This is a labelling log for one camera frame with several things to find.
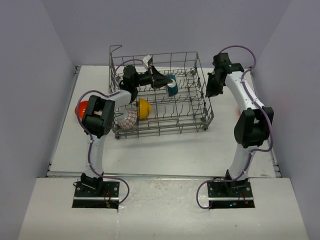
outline patterned bowl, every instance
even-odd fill
[[[122,129],[131,129],[136,123],[138,118],[137,110],[133,108],[123,108],[119,111],[122,115],[115,118],[116,122]]]

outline gray wall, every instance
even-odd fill
[[[290,0],[42,0],[70,58],[107,65],[118,53],[198,51],[211,66],[222,48],[241,44],[260,56]],[[251,65],[244,50],[232,60]]]
[[[318,0],[293,0],[253,73],[259,96],[274,109],[274,151],[312,240],[320,239],[319,10]]]
[[[73,65],[39,0],[0,3],[0,239],[17,239],[46,174]]]

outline cable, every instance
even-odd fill
[[[274,137],[273,137],[274,134],[273,134],[273,128],[272,128],[272,125],[271,125],[271,121],[270,121],[267,113],[265,112],[265,110],[264,110],[259,104],[257,104],[256,100],[251,96],[251,94],[250,94],[250,92],[249,92],[249,90],[248,90],[248,88],[247,88],[247,86],[246,86],[246,83],[245,83],[245,81],[244,81],[244,77],[245,77],[246,73],[249,72],[249,71],[252,71],[252,70],[256,67],[256,64],[257,64],[256,56],[255,56],[255,54],[254,54],[249,48],[247,48],[247,47],[245,47],[245,46],[241,46],[241,45],[227,46],[227,47],[225,47],[224,49],[222,49],[222,50],[219,52],[219,54],[222,53],[224,50],[227,50],[227,49],[230,49],[230,48],[242,48],[242,49],[245,49],[245,50],[247,50],[249,53],[251,53],[251,55],[252,55],[252,57],[253,57],[253,61],[254,61],[253,66],[250,67],[250,68],[248,68],[247,70],[245,70],[245,71],[243,72],[243,74],[241,75],[241,83],[242,83],[242,86],[243,86],[246,94],[248,95],[248,97],[249,97],[250,100],[252,101],[252,103],[262,112],[263,116],[265,117],[265,120],[266,120],[267,125],[268,125],[268,128],[269,128],[269,132],[270,132],[270,146],[269,146],[268,149],[259,149],[259,148],[252,149],[252,150],[250,151],[249,158],[248,158],[248,160],[247,160],[247,162],[246,162],[246,165],[245,165],[243,171],[240,173],[239,176],[235,177],[234,179],[230,179],[230,180],[229,180],[229,179],[221,179],[221,180],[217,181],[217,180],[214,178],[214,179],[206,180],[206,181],[204,181],[203,183],[201,183],[200,186],[198,187],[197,191],[196,191],[195,197],[196,197],[196,203],[197,203],[198,206],[199,206],[200,208],[202,208],[202,209],[210,209],[210,208],[212,207],[211,205],[209,205],[209,206],[201,206],[200,203],[199,203],[199,191],[200,191],[200,189],[201,189],[201,187],[202,187],[203,185],[205,185],[205,184],[207,184],[207,183],[211,183],[211,182],[232,183],[232,182],[237,181],[237,180],[238,180],[239,178],[241,178],[241,177],[245,174],[245,172],[248,170],[248,168],[249,168],[249,166],[250,166],[250,163],[251,163],[251,160],[252,160],[252,158],[253,158],[253,153],[254,153],[254,152],[264,152],[264,153],[267,153],[267,152],[271,151],[271,149],[272,149],[273,146],[274,146]]]
[[[79,114],[78,114],[78,113],[79,113],[79,104],[81,103],[82,99],[83,99],[86,95],[88,95],[88,94],[90,94],[90,93],[97,93],[97,94],[100,94],[100,95],[104,96],[105,98],[110,98],[110,97],[113,97],[113,96],[119,94],[120,92],[117,91],[117,92],[111,93],[111,94],[109,94],[109,95],[106,95],[106,94],[104,94],[104,93],[102,93],[102,92],[100,92],[100,91],[98,91],[98,90],[89,90],[89,91],[86,91],[86,92],[79,98],[78,103],[76,104],[76,118],[77,118],[80,126],[83,128],[83,130],[90,136],[90,140],[91,140],[91,141],[90,141],[90,144],[89,144],[89,150],[88,150],[88,156],[87,156],[87,158],[88,158],[88,164],[89,164],[89,166],[90,166],[91,171],[92,171],[95,175],[97,175],[98,177],[101,177],[101,178],[104,178],[104,179],[118,180],[118,181],[123,182],[123,183],[126,185],[126,187],[127,187],[127,189],[128,189],[128,192],[127,192],[127,194],[125,195],[125,197],[122,199],[122,201],[119,202],[119,204],[121,204],[121,203],[123,203],[123,202],[127,199],[127,197],[129,196],[130,187],[129,187],[128,183],[127,183],[125,180],[123,180],[122,178],[120,178],[120,177],[116,177],[116,176],[104,176],[104,175],[98,173],[98,172],[92,167],[92,162],[91,162],[90,154],[91,154],[91,149],[92,149],[92,145],[93,145],[93,136],[92,136],[91,132],[89,132],[89,130],[88,130],[88,129],[84,126],[84,124],[81,122],[81,119],[80,119]]]
[[[138,61],[138,62],[142,62],[142,63],[144,62],[144,61],[142,61],[141,59],[129,59],[129,60],[124,61],[123,63],[121,63],[121,64],[114,70],[114,75],[113,75],[113,78],[112,78],[112,82],[113,82],[113,84],[115,85],[115,87],[116,87],[117,89],[120,89],[119,84],[118,84],[117,81],[116,81],[117,70],[118,70],[121,66],[125,65],[126,63],[134,62],[134,61]]]

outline orange bowl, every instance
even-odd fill
[[[82,119],[85,115],[86,108],[88,106],[88,101],[82,101],[79,104],[79,117]],[[74,113],[77,116],[77,106],[74,108]]]

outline white table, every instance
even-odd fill
[[[204,68],[204,75],[212,72]],[[86,168],[88,144],[75,116],[79,97],[88,90],[108,91],[108,66],[82,66],[66,114],[49,176],[80,176]],[[246,78],[251,82],[251,75]],[[109,133],[103,153],[105,173],[119,175],[224,176],[235,151],[237,103],[227,87],[211,98],[214,119],[207,131],[116,140]],[[257,152],[250,177],[275,177],[273,157]]]
[[[291,182],[253,178],[255,208],[203,210],[200,180],[129,180],[114,209],[71,208],[74,178],[38,178],[19,240],[307,240]],[[126,189],[120,185],[120,198]],[[208,204],[205,187],[200,202]]]

